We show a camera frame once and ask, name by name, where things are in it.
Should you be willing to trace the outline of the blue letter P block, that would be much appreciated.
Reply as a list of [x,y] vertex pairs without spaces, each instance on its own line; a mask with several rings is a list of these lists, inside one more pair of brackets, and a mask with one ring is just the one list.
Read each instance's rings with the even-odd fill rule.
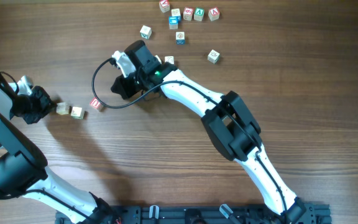
[[60,115],[70,114],[70,105],[65,102],[57,103],[56,113]]

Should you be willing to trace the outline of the red sided picture block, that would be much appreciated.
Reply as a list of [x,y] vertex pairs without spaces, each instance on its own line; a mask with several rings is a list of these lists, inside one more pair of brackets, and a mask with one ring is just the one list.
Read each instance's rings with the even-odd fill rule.
[[92,107],[93,109],[97,110],[97,111],[102,111],[104,109],[104,106],[101,104],[101,102],[94,97],[90,103],[89,103],[90,107]]

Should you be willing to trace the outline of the red letter M block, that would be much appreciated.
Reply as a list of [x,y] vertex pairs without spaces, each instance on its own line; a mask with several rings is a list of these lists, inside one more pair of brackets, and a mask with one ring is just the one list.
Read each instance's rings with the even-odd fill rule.
[[73,106],[71,109],[70,116],[75,119],[83,119],[85,115],[85,110],[81,107]]

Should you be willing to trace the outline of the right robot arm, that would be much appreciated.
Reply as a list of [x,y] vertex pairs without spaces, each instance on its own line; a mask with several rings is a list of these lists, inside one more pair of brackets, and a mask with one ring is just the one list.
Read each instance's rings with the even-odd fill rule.
[[129,99],[139,91],[161,91],[201,118],[217,151],[237,162],[259,189],[274,222],[296,223],[305,213],[303,202],[284,183],[265,151],[261,128],[242,98],[230,91],[223,95],[190,80],[179,68],[161,62],[138,40],[124,52],[112,54],[111,65],[121,70],[111,90]]

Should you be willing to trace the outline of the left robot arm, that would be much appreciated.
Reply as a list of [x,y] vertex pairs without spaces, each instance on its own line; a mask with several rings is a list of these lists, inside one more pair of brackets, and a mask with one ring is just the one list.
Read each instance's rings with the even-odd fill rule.
[[57,105],[27,77],[8,83],[6,75],[0,72],[0,200],[31,198],[72,223],[119,223],[120,215],[103,199],[55,174],[42,151],[11,123],[15,116],[37,123]]

